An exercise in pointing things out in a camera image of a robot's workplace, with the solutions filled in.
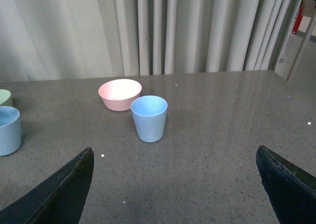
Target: plastic cup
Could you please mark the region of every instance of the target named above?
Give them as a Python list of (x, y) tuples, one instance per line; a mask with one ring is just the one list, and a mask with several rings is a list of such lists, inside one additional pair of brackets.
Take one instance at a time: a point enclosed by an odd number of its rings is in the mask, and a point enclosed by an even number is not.
[(134, 100), (131, 110), (138, 137), (153, 143), (162, 138), (168, 103), (158, 96), (143, 96)]
[(0, 156), (21, 147), (20, 112), (14, 107), (0, 106)]
[(8, 90), (0, 89), (0, 106), (12, 107), (11, 93)]

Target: speckled countertop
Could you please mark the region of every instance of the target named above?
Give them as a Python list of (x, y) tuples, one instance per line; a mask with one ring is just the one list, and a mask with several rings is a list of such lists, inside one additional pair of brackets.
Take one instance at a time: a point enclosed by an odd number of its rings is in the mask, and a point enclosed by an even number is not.
[(168, 101), (156, 143), (138, 139), (131, 111), (103, 105), (98, 88), (113, 78), (0, 83), (23, 130), (21, 148), (0, 157), (0, 209), (86, 147), (95, 165), (81, 224), (276, 224), (260, 145), (316, 175), (316, 104), (273, 71), (131, 78)]

